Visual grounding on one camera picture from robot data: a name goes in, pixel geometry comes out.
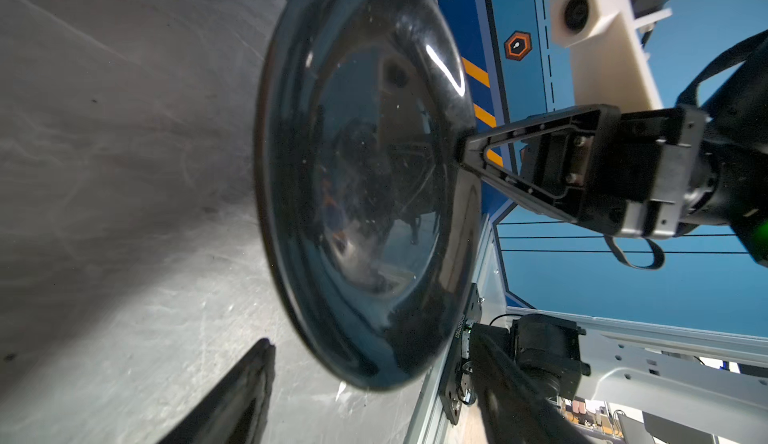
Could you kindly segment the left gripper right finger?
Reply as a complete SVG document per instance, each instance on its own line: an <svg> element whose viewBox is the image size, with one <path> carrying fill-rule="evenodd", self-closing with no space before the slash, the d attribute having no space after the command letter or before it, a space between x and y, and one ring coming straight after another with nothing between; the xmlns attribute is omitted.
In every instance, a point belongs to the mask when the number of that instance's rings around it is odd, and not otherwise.
<svg viewBox="0 0 768 444"><path fill-rule="evenodd" d="M507 332L476 324L469 338L471 381L490 443L586 443L504 350Z"/></svg>

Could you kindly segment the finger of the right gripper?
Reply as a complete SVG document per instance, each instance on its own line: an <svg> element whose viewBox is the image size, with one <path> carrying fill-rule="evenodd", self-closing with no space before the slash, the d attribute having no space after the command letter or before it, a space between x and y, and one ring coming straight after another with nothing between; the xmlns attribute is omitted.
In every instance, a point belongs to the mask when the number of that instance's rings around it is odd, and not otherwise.
<svg viewBox="0 0 768 444"><path fill-rule="evenodd" d="M615 133L621 111L610 105L571 107L466 138L460 164L518 205L553 219L581 217L594 187L596 159ZM521 171L493 163L488 152L523 145Z"/></svg>

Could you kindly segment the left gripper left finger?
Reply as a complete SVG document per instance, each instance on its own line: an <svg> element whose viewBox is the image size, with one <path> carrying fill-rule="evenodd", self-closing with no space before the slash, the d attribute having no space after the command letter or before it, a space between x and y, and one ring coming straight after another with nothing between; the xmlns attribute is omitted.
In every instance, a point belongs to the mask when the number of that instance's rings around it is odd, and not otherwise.
<svg viewBox="0 0 768 444"><path fill-rule="evenodd" d="M266 429L276 347L261 339L230 369L163 443L259 443Z"/></svg>

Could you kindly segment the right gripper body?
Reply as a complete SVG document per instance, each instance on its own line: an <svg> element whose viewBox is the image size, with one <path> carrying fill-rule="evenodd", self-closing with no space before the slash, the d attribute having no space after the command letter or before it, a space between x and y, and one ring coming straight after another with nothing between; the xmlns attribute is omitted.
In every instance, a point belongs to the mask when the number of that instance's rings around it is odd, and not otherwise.
<svg viewBox="0 0 768 444"><path fill-rule="evenodd" d="M728 226L767 263L767 35L715 58L675 107L625 114L596 138L578 224L658 241Z"/></svg>

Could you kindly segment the black plate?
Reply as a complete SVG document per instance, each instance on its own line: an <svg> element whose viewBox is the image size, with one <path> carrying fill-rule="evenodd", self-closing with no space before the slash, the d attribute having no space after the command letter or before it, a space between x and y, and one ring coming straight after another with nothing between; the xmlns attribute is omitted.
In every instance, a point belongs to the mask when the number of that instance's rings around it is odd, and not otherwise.
<svg viewBox="0 0 768 444"><path fill-rule="evenodd" d="M288 0L257 98L264 248L302 341L338 379L390 390L421 375L463 315L481 183L476 128L435 0Z"/></svg>

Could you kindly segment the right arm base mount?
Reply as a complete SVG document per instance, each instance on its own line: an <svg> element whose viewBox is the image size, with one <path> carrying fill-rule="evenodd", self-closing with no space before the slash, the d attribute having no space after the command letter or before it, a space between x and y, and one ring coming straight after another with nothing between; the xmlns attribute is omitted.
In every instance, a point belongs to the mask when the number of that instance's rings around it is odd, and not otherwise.
<svg viewBox="0 0 768 444"><path fill-rule="evenodd" d="M482 317L482 298L475 283L470 286L468 301L454 331L438 386L438 398L443 413L451 425L457 425L463 406L472 405L476 398L471 391L469 374L469 341L472 327Z"/></svg>

